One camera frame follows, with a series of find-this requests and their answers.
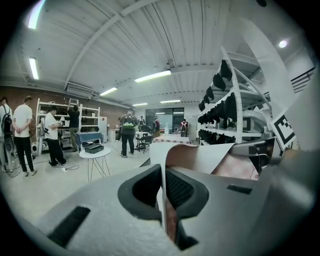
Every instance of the ceiling light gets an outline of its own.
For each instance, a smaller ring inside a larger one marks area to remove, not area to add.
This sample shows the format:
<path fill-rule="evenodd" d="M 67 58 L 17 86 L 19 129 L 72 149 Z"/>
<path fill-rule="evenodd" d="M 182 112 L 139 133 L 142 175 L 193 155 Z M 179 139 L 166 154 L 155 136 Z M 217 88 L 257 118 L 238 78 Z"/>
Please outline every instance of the ceiling light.
<path fill-rule="evenodd" d="M 113 88 L 111 88 L 111 89 L 109 89 L 109 90 L 106 90 L 106 91 L 105 91 L 105 92 L 103 92 L 103 93 L 100 93 L 100 96 L 103 96 L 103 95 L 109 94 L 109 93 L 111 93 L 111 92 L 113 92 L 113 91 L 116 91 L 116 90 L 118 90 L 118 88 L 113 87 Z"/>
<path fill-rule="evenodd" d="M 148 105 L 148 103 L 139 103 L 139 104 L 133 104 L 132 106 L 142 106 L 142 105 Z"/>
<path fill-rule="evenodd" d="M 160 103 L 175 103 L 175 102 L 180 102 L 180 99 L 160 101 Z"/>
<path fill-rule="evenodd" d="M 145 80 L 149 80 L 149 79 L 152 79 L 152 78 L 158 78 L 158 77 L 163 77 L 163 76 L 168 76 L 168 75 L 171 75 L 171 71 L 170 70 L 166 70 L 166 71 L 163 71 L 163 72 L 160 72 L 160 73 L 150 74 L 150 75 L 135 79 L 134 81 L 139 83 L 139 82 L 142 82 L 142 81 L 145 81 Z"/>
<path fill-rule="evenodd" d="M 28 28 L 29 29 L 36 29 L 37 27 L 37 21 L 38 17 L 41 11 L 42 6 L 44 5 L 45 0 L 40 0 L 33 8 L 31 11 L 31 15 L 29 18 L 29 23 L 28 23 Z"/>
<path fill-rule="evenodd" d="M 36 67 L 36 59 L 35 58 L 29 58 L 30 68 L 32 72 L 33 79 L 39 80 L 37 67 Z"/>
<path fill-rule="evenodd" d="M 285 40 L 283 40 L 283 41 L 281 41 L 280 43 L 279 43 L 279 47 L 280 48 L 285 48 L 286 46 L 287 46 L 287 41 L 285 41 Z"/>

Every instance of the box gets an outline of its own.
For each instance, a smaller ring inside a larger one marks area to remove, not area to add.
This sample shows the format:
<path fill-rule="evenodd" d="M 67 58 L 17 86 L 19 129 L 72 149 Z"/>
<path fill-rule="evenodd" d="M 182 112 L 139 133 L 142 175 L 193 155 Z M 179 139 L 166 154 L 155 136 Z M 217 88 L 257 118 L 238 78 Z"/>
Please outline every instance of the box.
<path fill-rule="evenodd" d="M 100 144 L 92 144 L 92 145 L 84 147 L 84 151 L 89 154 L 95 154 L 95 153 L 100 152 L 102 150 L 104 150 L 104 146 L 102 146 Z"/>

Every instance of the round white table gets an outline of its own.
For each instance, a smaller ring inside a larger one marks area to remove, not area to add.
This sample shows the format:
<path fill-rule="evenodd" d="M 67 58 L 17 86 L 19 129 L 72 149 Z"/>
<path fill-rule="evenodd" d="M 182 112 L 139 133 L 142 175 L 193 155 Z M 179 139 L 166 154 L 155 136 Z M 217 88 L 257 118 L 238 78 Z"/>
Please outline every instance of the round white table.
<path fill-rule="evenodd" d="M 96 169 L 98 170 L 98 172 L 100 173 L 101 177 L 103 177 L 104 175 L 107 177 L 107 175 L 104 172 L 104 161 L 105 161 L 105 165 L 106 165 L 106 168 L 108 170 L 108 173 L 110 175 L 110 171 L 109 171 L 109 168 L 108 168 L 108 165 L 107 165 L 107 161 L 106 161 L 106 155 L 108 155 L 110 152 L 111 152 L 111 148 L 109 148 L 109 147 L 105 147 L 103 150 L 101 150 L 100 152 L 97 152 L 95 154 L 87 153 L 84 150 L 82 150 L 80 152 L 80 154 L 79 154 L 80 157 L 88 159 L 88 182 L 91 182 L 91 180 L 92 180 L 92 170 L 94 168 L 94 165 L 95 165 Z M 97 158 L 102 158 L 102 168 L 101 168 L 100 164 L 98 163 Z M 92 160 L 90 181 L 89 181 L 89 159 Z M 102 173 L 100 172 L 100 170 L 97 167 L 95 162 L 100 167 Z"/>

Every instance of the jeans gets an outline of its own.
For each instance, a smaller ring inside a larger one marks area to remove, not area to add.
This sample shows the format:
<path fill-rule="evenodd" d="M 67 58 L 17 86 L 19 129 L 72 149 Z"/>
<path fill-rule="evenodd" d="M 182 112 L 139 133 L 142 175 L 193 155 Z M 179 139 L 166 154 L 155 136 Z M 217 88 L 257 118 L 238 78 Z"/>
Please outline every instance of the jeans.
<path fill-rule="evenodd" d="M 31 142 L 29 137 L 14 137 L 14 144 L 16 147 L 16 152 L 18 154 L 18 158 L 21 164 L 21 168 L 23 172 L 27 171 L 27 166 L 25 162 L 25 157 L 29 165 L 29 169 L 31 172 L 34 171 L 34 165 L 32 163 L 31 156 Z"/>
<path fill-rule="evenodd" d="M 59 145 L 59 141 L 57 139 L 49 138 L 46 138 L 45 141 L 48 143 L 51 165 L 57 165 L 57 160 L 60 162 L 60 164 L 65 164 L 66 160 L 64 159 L 64 153 Z"/>
<path fill-rule="evenodd" d="M 75 133 L 79 132 L 79 128 L 70 128 L 70 136 L 71 136 L 71 143 L 72 143 L 72 148 L 73 150 L 77 150 L 77 143 L 76 143 L 76 139 L 77 139 L 77 135 Z"/>
<path fill-rule="evenodd" d="M 134 134 L 122 134 L 122 155 L 127 155 L 127 141 L 129 141 L 130 146 L 130 152 L 133 153 L 135 151 L 135 145 L 134 145 Z"/>

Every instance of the man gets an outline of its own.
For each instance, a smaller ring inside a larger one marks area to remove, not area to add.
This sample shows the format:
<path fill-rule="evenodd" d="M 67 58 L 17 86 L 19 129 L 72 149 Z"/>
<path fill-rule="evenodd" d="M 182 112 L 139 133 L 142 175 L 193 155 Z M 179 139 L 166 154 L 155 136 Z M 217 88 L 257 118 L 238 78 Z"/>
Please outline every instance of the man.
<path fill-rule="evenodd" d="M 157 138 L 157 137 L 160 137 L 161 136 L 161 133 L 160 133 L 160 122 L 158 120 L 158 117 L 156 116 L 154 118 L 154 137 Z"/>
<path fill-rule="evenodd" d="M 72 143 L 72 148 L 73 152 L 76 152 L 78 150 L 77 143 L 76 143 L 76 134 L 79 132 L 79 116 L 80 112 L 78 111 L 78 106 L 75 105 L 73 106 L 73 110 L 70 110 L 70 103 L 68 105 L 68 115 L 70 116 L 70 123 L 69 123 L 69 128 L 70 128 L 70 136 L 71 136 L 71 143 Z"/>
<path fill-rule="evenodd" d="M 183 121 L 180 123 L 180 131 L 181 131 L 181 137 L 187 137 L 188 123 L 186 119 L 183 119 Z"/>
<path fill-rule="evenodd" d="M 8 102 L 7 98 L 3 97 L 1 100 L 1 106 L 0 106 L 0 161 L 1 161 L 2 171 L 4 173 L 7 172 L 7 169 L 6 169 L 6 157 L 7 157 L 9 169 L 10 169 L 10 172 L 12 173 L 14 169 L 11 161 L 11 151 L 8 150 L 7 147 L 5 146 L 7 143 L 7 140 L 9 140 L 9 143 L 12 143 L 11 142 L 12 141 L 11 124 L 8 123 L 8 125 L 5 125 L 6 119 L 8 119 L 8 122 L 10 122 L 12 118 L 12 111 L 11 111 L 11 108 L 8 106 L 7 102 Z"/>
<path fill-rule="evenodd" d="M 44 120 L 44 138 L 46 143 L 48 143 L 49 154 L 51 159 L 51 162 L 49 161 L 49 164 L 52 167 L 55 167 L 58 164 L 57 160 L 60 162 L 62 166 L 68 163 L 64 159 L 64 153 L 62 152 L 62 149 L 58 141 L 58 128 L 62 127 L 62 124 L 57 122 L 57 120 L 54 118 L 54 116 L 57 114 L 57 111 L 57 106 L 51 106 Z"/>
<path fill-rule="evenodd" d="M 129 141 L 130 152 L 129 154 L 134 155 L 135 145 L 134 138 L 138 125 L 138 119 L 133 115 L 133 109 L 128 109 L 127 114 L 121 116 L 120 122 L 122 123 L 121 136 L 122 136 L 122 158 L 127 158 L 127 141 Z"/>
<path fill-rule="evenodd" d="M 21 164 L 24 176 L 28 176 L 26 160 L 31 171 L 31 175 L 35 175 L 37 170 L 34 169 L 31 155 L 31 142 L 29 137 L 29 125 L 32 120 L 32 109 L 29 107 L 31 103 L 31 96 L 24 98 L 24 103 L 18 106 L 13 114 L 12 126 L 14 128 L 14 143 L 16 146 L 16 152 Z"/>
<path fill-rule="evenodd" d="M 143 116 L 140 116 L 140 119 L 139 119 L 138 122 L 139 122 L 139 124 L 138 124 L 138 129 L 139 129 L 139 131 L 141 132 L 141 127 L 146 124 L 146 121 L 145 121 L 145 119 L 144 119 Z"/>

